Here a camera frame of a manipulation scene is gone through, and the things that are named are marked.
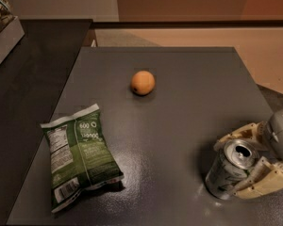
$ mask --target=green chip bag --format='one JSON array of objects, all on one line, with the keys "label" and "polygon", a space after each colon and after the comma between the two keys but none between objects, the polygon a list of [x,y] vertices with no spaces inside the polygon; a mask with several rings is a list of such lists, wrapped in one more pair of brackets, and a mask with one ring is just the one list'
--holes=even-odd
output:
[{"label": "green chip bag", "polygon": [[72,203],[83,190],[124,178],[103,137],[98,105],[41,124],[41,128],[51,154],[53,213]]}]

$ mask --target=table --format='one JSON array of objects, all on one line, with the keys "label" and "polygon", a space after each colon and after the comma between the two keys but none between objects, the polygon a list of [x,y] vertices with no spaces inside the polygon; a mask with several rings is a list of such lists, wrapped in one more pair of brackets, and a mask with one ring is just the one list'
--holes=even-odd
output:
[{"label": "table", "polygon": [[21,21],[25,36],[0,65],[0,225],[20,192],[91,20]]},{"label": "table", "polygon": [[[129,89],[139,70],[157,79],[145,97]],[[216,139],[272,115],[233,48],[82,48],[51,121],[95,103],[123,184],[52,215],[43,139],[8,224],[283,225],[283,190],[225,202],[203,184]]]}]

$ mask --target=can lid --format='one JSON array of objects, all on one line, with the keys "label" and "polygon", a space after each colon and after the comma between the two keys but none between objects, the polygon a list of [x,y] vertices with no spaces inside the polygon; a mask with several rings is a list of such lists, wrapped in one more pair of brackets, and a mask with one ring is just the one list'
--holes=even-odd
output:
[{"label": "can lid", "polygon": [[249,142],[232,139],[225,144],[225,156],[236,167],[247,170],[255,165],[258,152]]}]

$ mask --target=cardboard box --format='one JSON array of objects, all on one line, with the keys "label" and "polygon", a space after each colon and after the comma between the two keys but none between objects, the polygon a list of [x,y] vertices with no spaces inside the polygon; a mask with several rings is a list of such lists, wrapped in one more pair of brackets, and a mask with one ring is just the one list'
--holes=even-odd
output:
[{"label": "cardboard box", "polygon": [[0,64],[25,34],[18,17],[0,33]]}]

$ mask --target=soda can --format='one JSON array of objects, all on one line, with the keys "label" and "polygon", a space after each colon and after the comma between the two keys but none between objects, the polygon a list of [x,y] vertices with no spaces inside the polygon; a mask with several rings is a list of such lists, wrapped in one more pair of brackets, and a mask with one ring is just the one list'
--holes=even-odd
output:
[{"label": "soda can", "polygon": [[208,191],[228,200],[235,184],[247,178],[258,161],[258,152],[243,139],[231,139],[217,153],[206,177]]}]

